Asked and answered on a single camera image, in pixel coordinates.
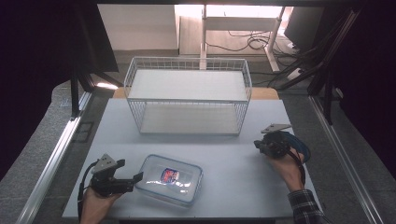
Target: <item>human hand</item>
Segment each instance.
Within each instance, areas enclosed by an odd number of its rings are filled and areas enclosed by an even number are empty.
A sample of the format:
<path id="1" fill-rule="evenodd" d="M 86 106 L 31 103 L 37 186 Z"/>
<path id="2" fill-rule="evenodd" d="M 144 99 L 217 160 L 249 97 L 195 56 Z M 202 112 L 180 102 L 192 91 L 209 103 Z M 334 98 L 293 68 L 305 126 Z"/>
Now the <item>human hand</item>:
<path id="1" fill-rule="evenodd" d="M 290 151 L 296 155 L 301 162 L 304 161 L 304 155 L 302 153 L 298 153 L 294 148 L 291 148 Z M 290 192 L 304 189 L 304 184 L 301 181 L 300 169 L 298 168 L 296 161 L 290 155 L 286 154 L 284 157 L 278 159 L 273 159 L 267 156 L 267 160 L 283 178 Z"/>
<path id="2" fill-rule="evenodd" d="M 84 193 L 84 201 L 81 214 L 81 224 L 100 223 L 107 215 L 113 203 L 122 194 L 114 194 L 109 197 L 102 197 L 91 187 L 88 187 Z"/>

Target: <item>wrist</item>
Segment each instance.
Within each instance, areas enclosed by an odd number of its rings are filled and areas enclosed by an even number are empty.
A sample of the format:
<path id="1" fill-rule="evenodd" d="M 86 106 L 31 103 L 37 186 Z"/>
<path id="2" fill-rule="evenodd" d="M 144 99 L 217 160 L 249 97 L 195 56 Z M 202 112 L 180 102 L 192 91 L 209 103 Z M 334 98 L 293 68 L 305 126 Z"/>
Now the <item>wrist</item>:
<path id="1" fill-rule="evenodd" d="M 294 192 L 297 190 L 305 189 L 304 184 L 301 182 L 301 178 L 299 175 L 288 175 L 283 176 L 286 186 L 288 187 L 290 192 Z"/>
<path id="2" fill-rule="evenodd" d="M 81 218 L 81 221 L 79 222 L 79 224 L 99 224 L 100 220 L 97 219 L 97 217 L 87 217 L 87 216 L 83 216 Z"/>

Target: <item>food container label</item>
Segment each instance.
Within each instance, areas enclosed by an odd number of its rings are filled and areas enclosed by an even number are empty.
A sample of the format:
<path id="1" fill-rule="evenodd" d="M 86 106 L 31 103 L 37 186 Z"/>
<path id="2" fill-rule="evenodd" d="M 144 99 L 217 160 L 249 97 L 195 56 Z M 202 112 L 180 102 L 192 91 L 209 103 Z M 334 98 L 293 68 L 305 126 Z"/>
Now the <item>food container label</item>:
<path id="1" fill-rule="evenodd" d="M 163 170 L 163 174 L 161 175 L 161 182 L 168 185 L 174 185 L 178 180 L 178 177 L 179 172 L 177 170 L 166 168 Z"/>

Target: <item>plastic food container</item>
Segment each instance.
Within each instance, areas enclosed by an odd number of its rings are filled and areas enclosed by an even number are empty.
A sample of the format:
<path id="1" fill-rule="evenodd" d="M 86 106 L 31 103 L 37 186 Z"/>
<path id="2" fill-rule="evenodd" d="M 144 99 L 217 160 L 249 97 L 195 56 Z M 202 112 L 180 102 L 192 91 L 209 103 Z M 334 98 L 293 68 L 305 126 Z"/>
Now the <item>plastic food container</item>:
<path id="1" fill-rule="evenodd" d="M 201 167 L 158 155 L 149 155 L 140 172 L 143 179 L 135 187 L 145 194 L 182 206 L 191 206 L 203 178 Z"/>

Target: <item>cable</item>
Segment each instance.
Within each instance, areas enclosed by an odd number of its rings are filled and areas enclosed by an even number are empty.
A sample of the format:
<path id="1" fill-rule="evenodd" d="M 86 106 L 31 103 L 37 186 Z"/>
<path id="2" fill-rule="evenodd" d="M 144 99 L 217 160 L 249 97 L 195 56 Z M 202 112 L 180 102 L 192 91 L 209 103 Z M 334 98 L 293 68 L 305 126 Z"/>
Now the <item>cable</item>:
<path id="1" fill-rule="evenodd" d="M 81 183 L 79 183 L 79 190 L 78 190 L 78 221 L 81 221 L 81 215 L 82 215 L 82 205 L 83 205 L 83 197 L 84 197 L 84 184 L 85 184 L 85 178 L 87 178 L 88 172 L 91 170 L 93 166 L 96 165 L 98 161 L 91 163 L 91 165 L 85 170 L 84 176 L 82 177 Z"/>
<path id="2" fill-rule="evenodd" d="M 243 50 L 243 49 L 246 49 L 247 47 L 250 47 L 251 49 L 264 49 L 264 48 L 268 45 L 268 40 L 269 40 L 269 37 L 267 37 L 267 36 L 262 36 L 262 34 L 265 34 L 265 33 L 268 33 L 268 32 L 253 33 L 253 31 L 250 31 L 250 35 L 233 35 L 233 34 L 231 34 L 230 31 L 228 31 L 228 34 L 229 34 L 230 36 L 234 36 L 234 37 L 248 37 L 248 39 L 247 39 L 247 45 L 244 46 L 244 47 L 241 48 L 241 49 L 227 49 L 227 48 L 224 48 L 224 47 L 219 46 L 219 45 L 212 45 L 212 44 L 209 44 L 209 43 L 207 43 L 207 42 L 206 42 L 206 44 L 207 44 L 208 46 L 210 46 L 210 47 L 219 48 L 219 49 L 225 49 L 225 50 L 234 51 L 234 52 L 241 51 L 241 50 Z M 253 46 L 252 46 L 252 43 L 254 43 L 254 42 L 259 42 L 259 43 L 261 44 L 261 46 L 258 47 L 258 48 L 253 47 Z"/>
<path id="3" fill-rule="evenodd" d="M 271 75 L 278 75 L 279 73 L 264 73 L 264 72 L 250 72 L 251 75 L 257 74 L 257 75 L 267 75 L 267 76 L 271 76 Z"/>
<path id="4" fill-rule="evenodd" d="M 291 68 L 297 68 L 302 63 L 310 64 L 310 63 L 314 62 L 317 57 L 320 57 L 322 55 L 323 51 L 328 46 L 329 41 L 342 28 L 342 25 L 343 25 L 342 21 L 344 21 L 346 17 L 347 17 L 347 11 L 344 12 L 343 16 L 335 23 L 335 25 L 330 30 L 330 32 L 327 33 L 327 35 L 325 37 L 323 37 L 323 39 L 320 40 L 320 42 L 314 48 L 312 48 L 311 50 L 306 51 L 304 53 L 287 54 L 287 53 L 283 52 L 280 49 L 279 45 L 276 43 L 278 49 L 274 49 L 274 53 L 276 55 L 276 60 L 280 64 L 285 65 L 279 60 L 280 58 L 292 57 L 292 58 L 296 58 L 297 60 L 296 60 L 296 62 L 290 64 L 287 68 L 285 68 L 285 70 L 282 71 L 281 75 L 274 77 L 271 81 L 269 81 L 267 84 L 267 87 L 274 87 L 276 85 L 276 82 L 279 81 L 281 78 L 285 77 L 285 74 L 287 74 L 288 73 L 287 71 L 290 71 Z"/>
<path id="5" fill-rule="evenodd" d="M 265 83 L 265 82 L 270 82 L 271 80 L 264 80 L 264 81 L 260 81 L 260 82 L 255 82 L 255 83 L 252 83 L 252 86 L 254 87 L 254 86 L 258 86 L 258 85 L 260 85 L 260 84 L 262 84 L 262 83 Z"/>

